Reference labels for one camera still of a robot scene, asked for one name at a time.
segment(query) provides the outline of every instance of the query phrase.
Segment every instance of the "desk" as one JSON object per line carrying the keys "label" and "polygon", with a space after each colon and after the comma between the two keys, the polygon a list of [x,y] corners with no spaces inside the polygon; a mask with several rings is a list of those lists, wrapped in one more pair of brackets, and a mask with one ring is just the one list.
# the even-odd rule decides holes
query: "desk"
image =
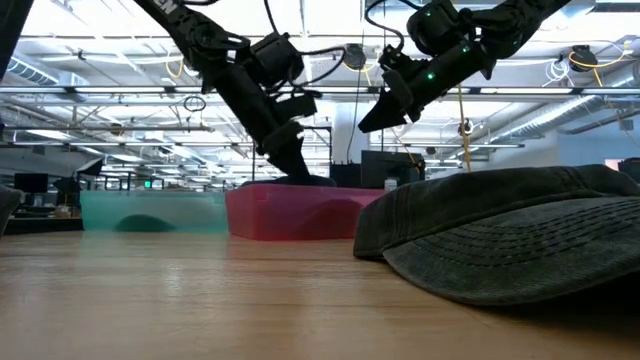
{"label": "desk", "polygon": [[563,323],[457,305],[353,259],[349,241],[79,232],[0,241],[3,360],[637,359],[638,318]]}

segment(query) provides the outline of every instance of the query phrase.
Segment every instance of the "ceiling duct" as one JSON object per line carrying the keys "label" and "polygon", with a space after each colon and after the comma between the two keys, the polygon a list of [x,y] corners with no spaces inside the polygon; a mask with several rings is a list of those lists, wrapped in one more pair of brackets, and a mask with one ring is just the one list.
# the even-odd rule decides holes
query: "ceiling duct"
{"label": "ceiling duct", "polygon": [[41,86],[58,85],[58,79],[56,77],[29,65],[27,62],[22,61],[15,56],[12,56],[9,60],[7,72],[18,75],[27,81]]}
{"label": "ceiling duct", "polygon": [[[55,71],[38,64],[27,55],[15,52],[9,60],[7,72],[40,86],[88,86],[87,80],[69,71]],[[83,102],[86,97],[79,94],[60,94],[61,99]]]}
{"label": "ceiling duct", "polygon": [[[640,60],[607,75],[605,81],[606,85],[610,87],[640,86]],[[478,143],[508,142],[514,137],[540,136],[549,130],[596,112],[606,104],[606,99],[602,95],[586,95],[577,96],[563,103],[546,105],[507,125],[509,130],[503,131],[491,139],[480,140]]]}

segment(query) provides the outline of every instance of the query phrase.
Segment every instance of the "fluorescent light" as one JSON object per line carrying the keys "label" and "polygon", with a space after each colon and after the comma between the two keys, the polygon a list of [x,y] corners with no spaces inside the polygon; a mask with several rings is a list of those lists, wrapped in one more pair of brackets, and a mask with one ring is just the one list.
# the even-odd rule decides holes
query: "fluorescent light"
{"label": "fluorescent light", "polygon": [[191,179],[191,181],[195,181],[195,182],[209,182],[211,181],[210,177],[207,178],[203,178],[203,177],[189,177]]}
{"label": "fluorescent light", "polygon": [[181,92],[181,93],[200,93],[200,91],[202,91],[202,88],[197,87],[197,86],[178,86],[178,87],[176,87],[176,92]]}
{"label": "fluorescent light", "polygon": [[63,88],[59,87],[23,87],[23,86],[3,86],[0,87],[0,93],[7,94],[31,94],[31,93],[40,93],[40,94],[60,94],[66,93],[67,91]]}
{"label": "fluorescent light", "polygon": [[120,146],[120,143],[101,143],[101,142],[77,143],[77,142],[72,142],[69,145],[72,145],[72,146]]}
{"label": "fluorescent light", "polygon": [[88,148],[88,147],[84,147],[84,146],[83,146],[83,147],[81,147],[81,148],[82,148],[82,150],[84,150],[84,151],[86,151],[86,152],[88,152],[88,153],[91,153],[91,154],[95,154],[95,155],[104,155],[101,151],[98,151],[98,150],[96,150],[96,149],[92,149],[92,148]]}
{"label": "fluorescent light", "polygon": [[124,174],[123,174],[123,173],[121,173],[121,172],[106,172],[106,173],[101,173],[100,175],[103,175],[103,176],[113,176],[113,177],[121,177],[121,176],[123,176]]}
{"label": "fluorescent light", "polygon": [[[462,93],[463,94],[467,94],[469,93],[469,88],[462,88]],[[447,94],[457,94],[458,93],[458,87],[454,87],[449,89],[449,91],[447,91]]]}
{"label": "fluorescent light", "polygon": [[167,174],[174,174],[174,175],[180,175],[180,170],[178,169],[160,169],[160,171],[162,171],[163,173],[167,173]]}
{"label": "fluorescent light", "polygon": [[461,166],[425,166],[425,169],[462,169]]}
{"label": "fluorescent light", "polygon": [[77,87],[78,93],[91,94],[129,94],[129,93],[164,93],[165,89],[160,86],[144,86],[144,87]]}
{"label": "fluorescent light", "polygon": [[173,146],[175,143],[166,143],[166,142],[135,142],[135,143],[125,143],[126,146]]}
{"label": "fluorescent light", "polygon": [[616,88],[616,89],[584,89],[581,94],[583,95],[637,95],[640,92],[638,89],[628,88]]}
{"label": "fluorescent light", "polygon": [[133,155],[110,155],[111,157],[114,157],[118,160],[122,160],[122,161],[129,161],[129,162],[140,162],[140,161],[144,161],[144,159],[141,159],[137,156],[133,156]]}
{"label": "fluorescent light", "polygon": [[539,94],[568,94],[572,89],[568,88],[483,88],[481,94],[518,94],[518,95],[539,95]]}
{"label": "fluorescent light", "polygon": [[15,146],[65,146],[64,143],[61,142],[49,142],[49,141],[41,141],[41,142],[36,142],[36,141],[32,141],[32,142],[28,142],[28,141],[22,141],[22,142],[14,142],[11,143],[12,145]]}
{"label": "fluorescent light", "polygon": [[27,130],[27,132],[29,134],[38,135],[38,136],[46,137],[46,138],[49,138],[49,139],[55,139],[55,140],[71,140],[71,139],[75,139],[71,135],[67,135],[67,134],[65,134],[63,132],[55,131],[55,130]]}
{"label": "fluorescent light", "polygon": [[438,159],[427,159],[424,161],[426,164],[459,164],[458,160],[438,160]]}
{"label": "fluorescent light", "polygon": [[116,167],[116,168],[108,167],[108,168],[102,168],[102,170],[112,171],[112,172],[135,172],[136,171],[136,169],[132,167]]}
{"label": "fluorescent light", "polygon": [[[213,146],[231,146],[231,142],[199,142],[199,143],[182,143],[182,146],[193,147],[213,147]],[[238,143],[238,146],[251,146],[251,143]]]}

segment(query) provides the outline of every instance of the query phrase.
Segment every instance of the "yellow cable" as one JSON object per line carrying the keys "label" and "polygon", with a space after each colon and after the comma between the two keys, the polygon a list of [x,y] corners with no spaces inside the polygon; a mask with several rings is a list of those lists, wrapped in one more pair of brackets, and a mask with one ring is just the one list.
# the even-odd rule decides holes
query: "yellow cable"
{"label": "yellow cable", "polygon": [[371,77],[369,76],[369,71],[370,71],[371,69],[373,69],[374,67],[376,67],[375,65],[371,65],[371,66],[369,66],[369,68],[368,68],[368,69],[362,69],[362,70],[352,69],[352,68],[348,67],[348,66],[347,66],[347,64],[344,64],[344,67],[346,67],[346,68],[347,68],[347,70],[349,70],[349,71],[353,71],[353,72],[362,72],[362,73],[364,73],[364,76],[366,76],[366,77],[367,77],[367,84],[369,84],[369,86],[371,86]]}
{"label": "yellow cable", "polygon": [[376,67],[376,65],[375,65],[375,64],[373,64],[373,65],[369,66],[369,68],[368,68],[368,69],[362,69],[362,70],[352,69],[352,68],[350,68],[347,64],[344,64],[344,67],[346,67],[348,70],[353,71],[353,72],[360,72],[360,71],[363,71],[363,72],[369,72],[369,71],[371,71],[371,69],[373,69],[374,67]]}
{"label": "yellow cable", "polygon": [[598,85],[600,85],[600,87],[604,87],[604,85],[602,85],[602,80],[600,80],[600,75],[598,75],[598,69],[593,69],[593,75],[596,76],[596,81],[598,82]]}
{"label": "yellow cable", "polygon": [[464,106],[462,106],[462,84],[458,84],[458,103],[460,104],[460,132],[462,133],[462,147],[464,148],[464,161],[467,163],[467,171],[471,172],[471,152],[469,152],[469,137],[464,131]]}
{"label": "yellow cable", "polygon": [[364,76],[367,77],[367,84],[369,84],[369,87],[371,87],[371,77],[369,76],[369,72],[365,71]]}
{"label": "yellow cable", "polygon": [[413,166],[416,167],[418,174],[420,174],[420,164],[416,163],[416,161],[413,159],[413,155],[411,155],[411,152],[409,151],[407,146],[402,142],[402,140],[400,140],[400,137],[398,136],[398,134],[396,134],[396,131],[393,130],[393,128],[390,128],[390,129],[391,129],[391,132],[393,133],[393,136],[396,137],[396,140],[398,140],[398,142],[400,143],[400,145],[402,145],[402,147],[405,149],[407,154],[409,154],[409,159],[411,159],[411,163],[413,164]]}
{"label": "yellow cable", "polygon": [[[600,85],[600,87],[604,87],[604,85],[602,84],[602,80],[600,80],[600,74],[598,74],[598,69],[593,69],[593,75],[596,77],[596,81],[598,82],[598,85]],[[624,124],[622,123],[622,119],[620,118],[620,114],[618,114],[618,112],[616,111],[616,109],[613,108],[613,105],[611,105],[611,103],[609,101],[607,101],[607,105],[609,105],[609,107],[611,108],[611,110],[616,114],[616,118],[618,119],[618,122],[620,123],[620,128],[622,129],[622,131],[624,131],[625,134],[627,134],[627,136],[629,137],[629,139],[631,140],[631,142],[637,147],[640,148],[640,144],[638,144],[638,142],[636,141],[636,139],[633,138],[633,136],[631,136],[631,134],[629,133],[629,131],[627,129],[624,128]]]}
{"label": "yellow cable", "polygon": [[613,61],[611,61],[611,62],[608,62],[608,63],[606,63],[606,64],[590,65],[590,64],[583,64],[583,63],[581,63],[581,62],[578,62],[578,61],[576,61],[576,60],[573,60],[573,57],[572,57],[572,56],[573,56],[573,54],[575,54],[575,52],[571,52],[571,53],[569,54],[569,61],[571,61],[571,62],[572,62],[572,63],[574,63],[574,64],[578,64],[578,65],[580,65],[580,66],[583,66],[583,67],[586,67],[586,68],[589,68],[589,69],[599,69],[599,68],[603,68],[603,67],[607,67],[607,66],[613,65],[613,64],[615,64],[615,63],[617,63],[617,62],[620,62],[620,61],[624,58],[624,56],[625,56],[625,53],[623,52],[622,54],[620,54],[620,57],[619,57],[619,58],[617,58],[616,60],[613,60]]}
{"label": "yellow cable", "polygon": [[182,70],[184,69],[184,58],[180,59],[180,70],[178,70],[177,74],[171,71],[171,67],[169,67],[169,61],[166,61],[164,64],[165,64],[165,67],[167,68],[167,73],[172,78],[177,79],[182,75]]}

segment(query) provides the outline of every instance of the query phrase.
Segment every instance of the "plastic container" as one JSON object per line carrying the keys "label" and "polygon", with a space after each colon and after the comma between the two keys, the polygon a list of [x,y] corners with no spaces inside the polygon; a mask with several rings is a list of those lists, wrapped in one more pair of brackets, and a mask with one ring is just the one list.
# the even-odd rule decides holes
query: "plastic container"
{"label": "plastic container", "polygon": [[254,184],[226,195],[229,231],[253,240],[347,239],[383,190]]}
{"label": "plastic container", "polygon": [[222,193],[83,191],[86,231],[227,232]]}

